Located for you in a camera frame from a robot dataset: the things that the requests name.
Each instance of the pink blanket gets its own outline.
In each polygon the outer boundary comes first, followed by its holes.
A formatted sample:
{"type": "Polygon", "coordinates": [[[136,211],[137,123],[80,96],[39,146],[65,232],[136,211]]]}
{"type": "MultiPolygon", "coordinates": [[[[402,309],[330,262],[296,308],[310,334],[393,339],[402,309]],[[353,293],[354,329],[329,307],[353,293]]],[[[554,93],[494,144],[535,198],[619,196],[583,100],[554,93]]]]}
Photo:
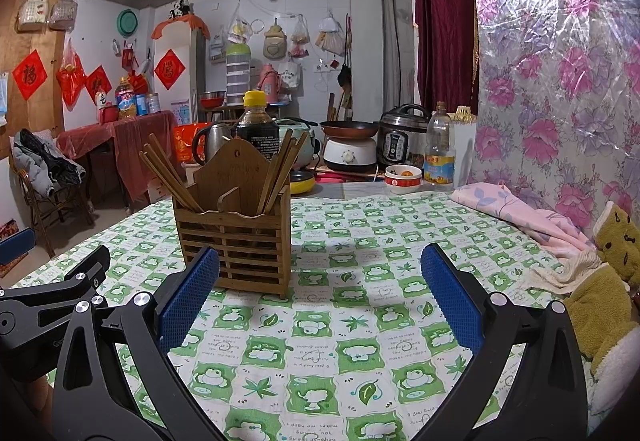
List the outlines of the pink blanket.
{"type": "Polygon", "coordinates": [[[534,210],[506,186],[473,183],[455,190],[451,199],[509,223],[559,259],[569,259],[593,244],[570,219],[551,210],[534,210]]]}

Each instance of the maroon curtain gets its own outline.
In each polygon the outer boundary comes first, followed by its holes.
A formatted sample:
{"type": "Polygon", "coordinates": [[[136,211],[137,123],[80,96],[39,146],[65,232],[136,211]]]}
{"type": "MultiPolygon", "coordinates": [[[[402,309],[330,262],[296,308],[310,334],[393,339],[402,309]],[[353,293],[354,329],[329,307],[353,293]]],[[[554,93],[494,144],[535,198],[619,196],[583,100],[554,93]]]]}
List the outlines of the maroon curtain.
{"type": "Polygon", "coordinates": [[[422,105],[447,111],[470,106],[478,114],[476,0],[415,0],[418,90],[422,105]]]}

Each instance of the green checkered tablecloth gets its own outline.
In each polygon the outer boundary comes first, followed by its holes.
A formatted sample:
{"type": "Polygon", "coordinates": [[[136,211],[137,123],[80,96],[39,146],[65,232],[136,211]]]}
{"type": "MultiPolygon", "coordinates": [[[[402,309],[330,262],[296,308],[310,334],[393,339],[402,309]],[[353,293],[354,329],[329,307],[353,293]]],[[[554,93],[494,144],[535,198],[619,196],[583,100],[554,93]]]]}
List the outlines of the green checkered tablecloth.
{"type": "MultiPolygon", "coordinates": [[[[471,357],[420,275],[427,244],[437,241],[487,291],[503,291],[521,305],[552,299],[517,288],[524,270],[562,266],[516,228],[438,193],[295,200],[291,227],[287,299],[215,289],[183,345],[169,354],[200,406],[234,441],[404,441],[420,430],[471,357]]],[[[165,201],[20,284],[62,280],[100,244],[111,252],[99,289],[110,305],[154,291],[184,268],[165,201]]],[[[129,350],[119,353],[142,414],[159,422],[129,350]]],[[[515,346],[482,421],[500,410],[521,356],[515,346]]]]}

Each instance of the panda plush toy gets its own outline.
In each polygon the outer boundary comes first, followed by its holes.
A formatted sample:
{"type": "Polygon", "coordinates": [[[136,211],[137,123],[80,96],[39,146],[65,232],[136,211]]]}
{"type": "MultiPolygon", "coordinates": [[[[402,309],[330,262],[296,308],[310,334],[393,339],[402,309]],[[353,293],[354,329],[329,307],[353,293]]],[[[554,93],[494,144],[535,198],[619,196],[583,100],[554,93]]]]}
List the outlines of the panda plush toy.
{"type": "Polygon", "coordinates": [[[189,0],[177,0],[174,2],[174,8],[169,12],[169,20],[191,13],[189,0]]]}

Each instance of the pink thermos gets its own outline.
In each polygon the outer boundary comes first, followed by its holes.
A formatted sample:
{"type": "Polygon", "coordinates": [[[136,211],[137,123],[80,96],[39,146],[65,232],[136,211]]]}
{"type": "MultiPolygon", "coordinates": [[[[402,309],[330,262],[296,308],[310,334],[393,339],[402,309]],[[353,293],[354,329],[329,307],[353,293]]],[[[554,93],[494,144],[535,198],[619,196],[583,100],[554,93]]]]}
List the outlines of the pink thermos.
{"type": "Polygon", "coordinates": [[[264,91],[264,94],[267,95],[268,104],[276,104],[278,102],[278,93],[280,92],[281,84],[282,81],[278,72],[271,64],[265,64],[260,72],[258,89],[264,91]]]}

